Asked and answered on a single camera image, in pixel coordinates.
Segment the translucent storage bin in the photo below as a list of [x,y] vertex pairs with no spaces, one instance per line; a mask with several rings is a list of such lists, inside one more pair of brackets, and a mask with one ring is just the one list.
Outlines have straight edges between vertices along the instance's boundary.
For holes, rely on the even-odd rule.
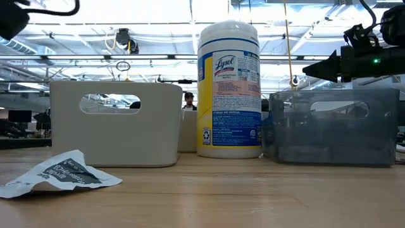
[[287,91],[270,101],[265,156],[292,163],[395,162],[397,89]]

